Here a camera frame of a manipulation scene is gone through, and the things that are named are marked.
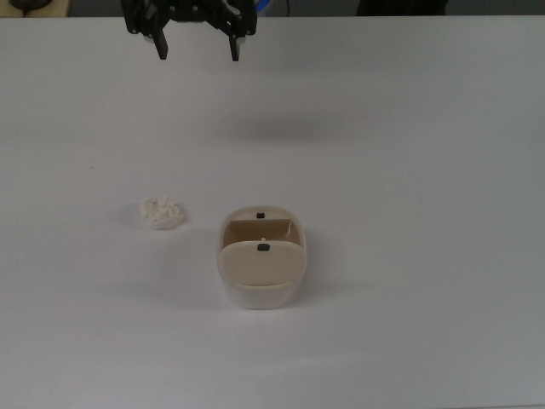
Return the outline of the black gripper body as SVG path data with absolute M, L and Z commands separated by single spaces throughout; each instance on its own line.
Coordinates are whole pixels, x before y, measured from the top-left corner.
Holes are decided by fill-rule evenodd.
M 225 21 L 225 9 L 222 1 L 174 0 L 169 1 L 167 17 L 174 22 L 220 24 Z

